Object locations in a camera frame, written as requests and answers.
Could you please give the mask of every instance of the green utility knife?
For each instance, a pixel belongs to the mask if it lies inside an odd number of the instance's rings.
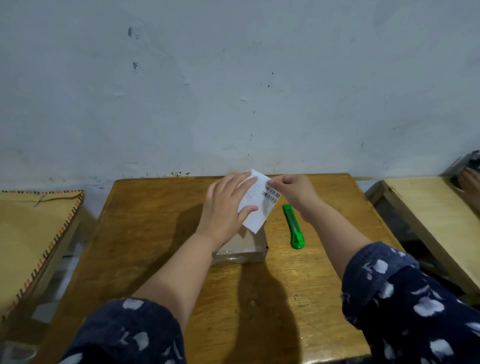
[[[292,240],[290,241],[290,245],[293,249],[303,248],[305,246],[305,240],[300,231],[300,227],[297,219],[295,218],[295,214],[293,213],[292,206],[283,205],[283,212],[285,212],[285,216],[287,217],[288,225],[290,226],[290,231],[292,233]]]

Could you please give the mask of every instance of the dark blue floral sleeve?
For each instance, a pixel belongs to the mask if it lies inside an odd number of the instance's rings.
[[[61,364],[185,362],[183,336],[168,309],[148,300],[115,300],[85,319]]]
[[[343,276],[343,313],[363,331],[374,363],[480,363],[480,313],[381,242]]]

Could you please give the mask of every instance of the wall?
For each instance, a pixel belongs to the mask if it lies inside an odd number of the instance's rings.
[[[479,147],[479,12],[477,0],[4,0],[0,186],[440,173]]]

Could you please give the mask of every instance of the printed barcode label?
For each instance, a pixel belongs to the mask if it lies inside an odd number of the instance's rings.
[[[276,198],[280,197],[280,194],[277,191],[275,191],[272,187],[266,186],[265,189],[267,190],[267,192],[274,195]]]
[[[272,201],[273,203],[276,202],[276,198],[269,194],[267,191],[262,191],[262,195],[264,195],[267,199]]]

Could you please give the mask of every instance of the another person's hand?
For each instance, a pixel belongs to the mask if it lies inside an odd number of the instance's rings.
[[[272,178],[267,184],[285,196],[288,203],[300,212],[306,222],[313,223],[313,214],[322,200],[307,176],[284,174]]]
[[[257,181],[254,177],[242,183],[251,174],[251,171],[232,173],[208,187],[196,234],[211,241],[214,252],[238,232],[251,212],[258,210],[257,206],[249,205],[238,211],[241,199]]]
[[[465,201],[480,213],[480,173],[471,168],[465,168],[460,172],[458,182],[462,187]]]

